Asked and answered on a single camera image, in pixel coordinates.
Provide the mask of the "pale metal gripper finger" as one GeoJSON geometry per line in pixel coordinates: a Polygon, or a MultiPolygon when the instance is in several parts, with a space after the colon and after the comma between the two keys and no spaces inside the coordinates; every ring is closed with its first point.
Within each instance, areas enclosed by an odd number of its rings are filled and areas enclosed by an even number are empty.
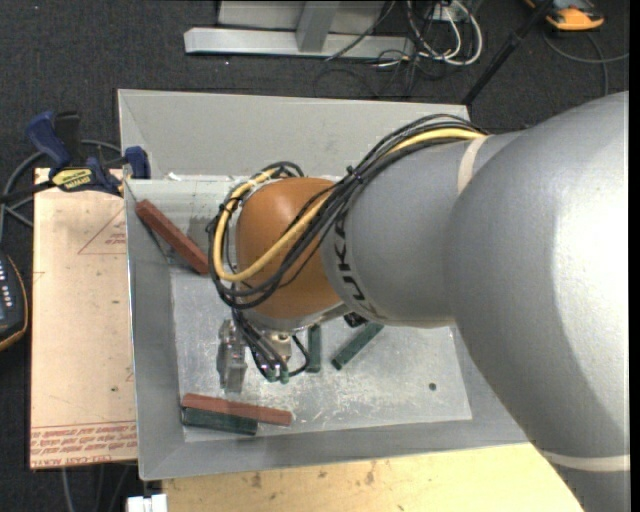
{"type": "Polygon", "coordinates": [[[216,356],[216,369],[219,374],[220,386],[227,388],[234,368],[235,327],[231,319],[223,321],[218,332],[218,337],[219,346],[216,356]]]}
{"type": "Polygon", "coordinates": [[[226,391],[228,393],[240,393],[243,388],[247,363],[245,360],[246,347],[230,345],[226,362],[226,391]]]}

